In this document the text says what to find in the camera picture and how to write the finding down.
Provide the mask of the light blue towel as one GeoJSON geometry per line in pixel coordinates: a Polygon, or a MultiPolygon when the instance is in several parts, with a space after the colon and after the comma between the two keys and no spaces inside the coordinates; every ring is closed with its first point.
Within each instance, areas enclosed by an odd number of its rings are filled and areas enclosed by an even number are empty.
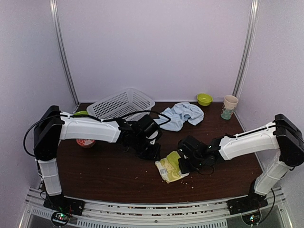
{"type": "Polygon", "coordinates": [[[198,125],[204,119],[204,112],[197,106],[189,102],[176,103],[173,107],[166,108],[154,121],[164,130],[178,132],[183,128],[185,122],[194,126],[198,125]]]}

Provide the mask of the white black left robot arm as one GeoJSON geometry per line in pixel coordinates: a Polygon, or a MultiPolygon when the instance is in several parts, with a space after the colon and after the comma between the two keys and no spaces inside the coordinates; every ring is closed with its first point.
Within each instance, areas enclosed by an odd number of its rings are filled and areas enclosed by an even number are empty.
{"type": "Polygon", "coordinates": [[[57,167],[59,142],[68,139],[87,139],[119,143],[135,150],[144,160],[156,161],[161,146],[156,142],[161,136],[159,125],[148,115],[138,121],[124,118],[98,119],[94,116],[74,115],[50,106],[34,127],[34,156],[45,185],[44,206],[62,212],[80,215],[84,206],[81,200],[64,196],[57,167]]]}

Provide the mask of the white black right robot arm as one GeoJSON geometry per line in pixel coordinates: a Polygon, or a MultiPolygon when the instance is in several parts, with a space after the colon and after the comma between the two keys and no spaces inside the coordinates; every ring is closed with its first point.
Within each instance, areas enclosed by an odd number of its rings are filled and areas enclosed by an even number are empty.
{"type": "Polygon", "coordinates": [[[245,197],[228,201],[231,214],[254,210],[268,205],[266,195],[284,175],[304,162],[304,140],[302,132],[283,114],[257,129],[214,138],[209,144],[187,136],[178,143],[178,159],[181,173],[199,171],[213,167],[217,162],[232,160],[266,150],[277,150],[272,163],[254,179],[245,197]]]}

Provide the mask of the green patterned white towel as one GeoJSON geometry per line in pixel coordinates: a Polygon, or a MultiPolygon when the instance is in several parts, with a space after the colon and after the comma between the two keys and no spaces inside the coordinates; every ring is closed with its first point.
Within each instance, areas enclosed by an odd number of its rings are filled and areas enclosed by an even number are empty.
{"type": "Polygon", "coordinates": [[[179,168],[178,159],[181,158],[177,151],[172,151],[165,158],[155,162],[161,178],[167,183],[178,181],[189,176],[189,173],[182,174],[179,168]]]}

